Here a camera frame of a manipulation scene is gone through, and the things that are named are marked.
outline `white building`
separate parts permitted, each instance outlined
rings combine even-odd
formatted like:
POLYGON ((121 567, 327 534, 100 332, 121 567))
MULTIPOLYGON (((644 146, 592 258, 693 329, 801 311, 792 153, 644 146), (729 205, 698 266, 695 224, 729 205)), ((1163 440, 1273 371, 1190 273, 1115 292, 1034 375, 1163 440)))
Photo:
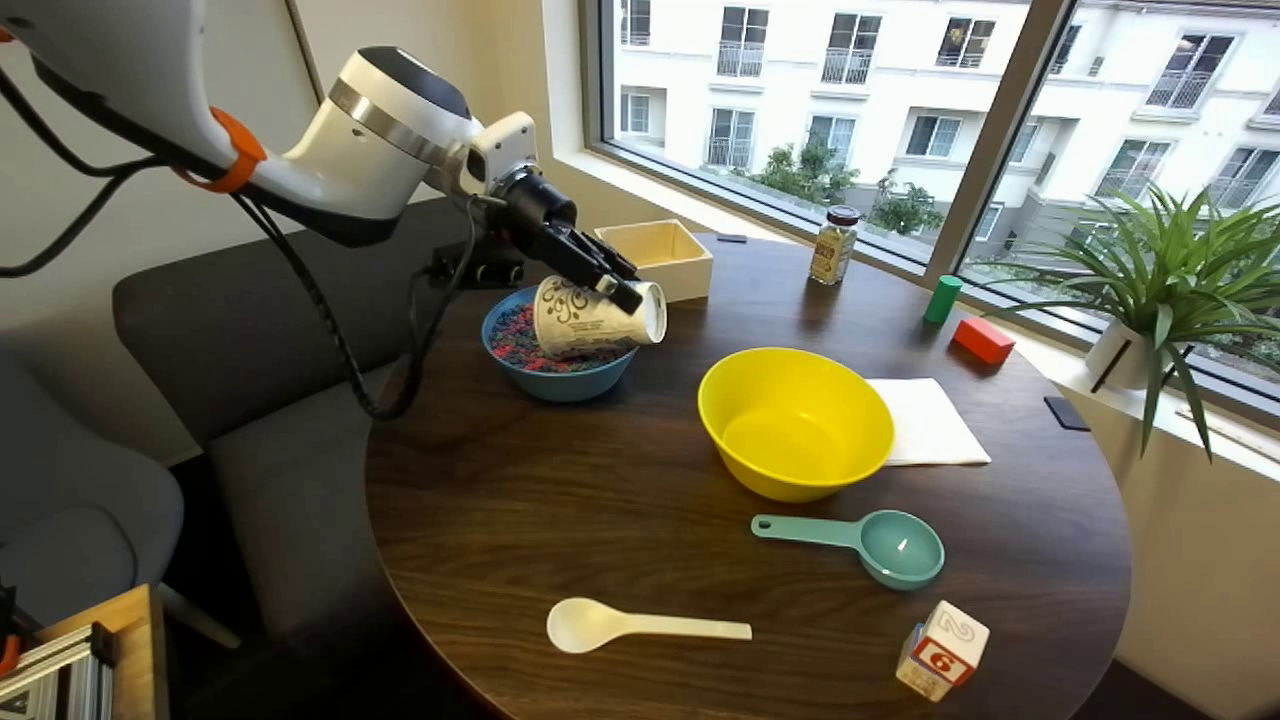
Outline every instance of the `white building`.
MULTIPOLYGON (((867 187, 954 195, 1023 0, 620 0, 617 136, 695 173, 819 140, 867 187)), ((983 237, 1049 206, 1215 187, 1280 199, 1280 9, 1084 0, 1009 153, 983 237)))

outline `round wooden table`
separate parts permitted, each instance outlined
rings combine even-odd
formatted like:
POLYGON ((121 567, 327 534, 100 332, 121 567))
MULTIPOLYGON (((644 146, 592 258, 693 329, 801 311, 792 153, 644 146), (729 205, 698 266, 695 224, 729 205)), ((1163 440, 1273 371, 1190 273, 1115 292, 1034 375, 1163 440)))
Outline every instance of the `round wooden table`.
POLYGON ((1129 522, 1089 431, 1063 431, 1052 382, 1011 356, 974 371, 928 296, 853 263, 808 285, 792 244, 707 238, 713 296, 585 409, 504 382, 459 296, 414 409, 372 431, 372 533, 425 639, 504 714, 1072 714, 1103 675, 1129 603, 1129 522), (808 505, 769 505, 720 462, 695 419, 713 361, 751 342, 829 353, 873 378, 931 375, 986 466, 884 466, 808 505), (854 520, 908 509, 946 567, 917 595, 873 582, 853 552, 751 538, 754 511, 854 520), (631 613, 747 621, 754 639, 627 636, 564 655, 542 636, 561 595, 631 613), (991 628, 981 673, 945 702, 895 684, 911 623, 951 601, 991 628))

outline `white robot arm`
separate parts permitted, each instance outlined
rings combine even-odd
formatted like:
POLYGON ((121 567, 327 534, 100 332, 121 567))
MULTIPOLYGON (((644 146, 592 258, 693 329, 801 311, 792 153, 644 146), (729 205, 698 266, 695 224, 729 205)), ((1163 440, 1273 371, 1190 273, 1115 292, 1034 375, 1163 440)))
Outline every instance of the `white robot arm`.
POLYGON ((203 96, 203 0, 0 0, 0 32, 28 45, 39 79, 96 122, 339 244, 383 238, 414 185, 487 199, 504 237, 620 306, 637 266, 576 228, 537 173, 523 111, 481 122, 459 87, 399 49, 361 49, 306 131, 265 146, 203 96))

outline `paper sheet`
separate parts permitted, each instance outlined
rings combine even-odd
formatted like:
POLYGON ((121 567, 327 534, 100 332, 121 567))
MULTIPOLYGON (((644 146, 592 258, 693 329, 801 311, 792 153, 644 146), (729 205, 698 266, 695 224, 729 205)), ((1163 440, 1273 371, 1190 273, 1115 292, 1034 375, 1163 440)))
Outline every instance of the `paper sheet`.
POLYGON ((873 387, 895 424, 886 462, 991 462, 935 378, 873 378, 873 387))

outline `black cable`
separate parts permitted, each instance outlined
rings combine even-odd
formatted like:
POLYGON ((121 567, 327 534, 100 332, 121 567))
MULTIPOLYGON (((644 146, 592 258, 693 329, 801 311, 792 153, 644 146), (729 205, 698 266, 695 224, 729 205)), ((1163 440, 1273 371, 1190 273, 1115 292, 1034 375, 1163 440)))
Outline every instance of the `black cable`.
POLYGON ((121 176, 128 173, 132 165, 109 165, 109 169, 96 169, 96 165, 83 165, 46 122, 44 117, 28 102, 28 96, 8 79, 8 70, 0 69, 0 96, 8 96, 8 102, 15 108, 15 117, 64 161, 73 165, 80 176, 121 176))
POLYGON ((44 120, 39 111, 25 100, 25 93, 8 79, 8 70, 0 69, 0 96, 8 96, 8 102, 15 108, 15 117, 64 161, 73 165, 80 176, 109 176, 109 185, 80 206, 80 217, 46 244, 39 247, 31 258, 25 263, 0 263, 0 280, 10 276, 31 276, 39 266, 46 266, 59 250, 69 250, 76 244, 76 237, 96 220, 96 213, 143 169, 158 169, 163 161, 143 155, 143 161, 128 161, 128 165, 113 165, 113 169, 96 169, 83 165, 44 120))
MULTIPOLYGON (((302 292, 311 296, 311 305, 316 305, 316 311, 321 311, 321 319, 323 319, 323 329, 327 329, 327 338, 336 342, 339 361, 348 365, 348 382, 352 382, 355 402, 361 402, 372 419, 395 419, 395 417, 403 417, 407 402, 410 402, 414 392, 419 392, 429 347, 435 342, 435 329, 441 329, 441 319, 444 319, 444 306, 449 306, 450 296, 459 292, 466 263, 459 263, 459 266, 450 273, 450 280, 449 280, 441 305, 429 311, 425 329, 419 329, 419 315, 414 315, 414 299, 419 299, 419 296, 414 296, 414 285, 429 276, 429 266, 419 266, 419 273, 407 280, 407 375, 403 375, 395 399, 393 399, 387 409, 378 409, 378 402, 372 399, 368 382, 362 382, 361 356, 352 353, 348 332, 339 329, 339 319, 336 319, 336 311, 332 311, 321 280, 311 276, 306 258, 289 244, 289 237, 280 232, 280 224, 268 217, 265 205, 256 205, 256 199, 249 199, 249 195, 240 195, 240 190, 237 190, 237 205, 242 206, 249 220, 256 220, 256 224, 268 232, 268 238, 272 238, 272 244, 280 247, 280 255, 289 258, 290 276, 296 276, 296 280, 302 285, 302 292)), ((472 228, 472 238, 466 238, 464 258, 475 250, 475 238, 481 238, 475 224, 466 224, 466 228, 472 228)))

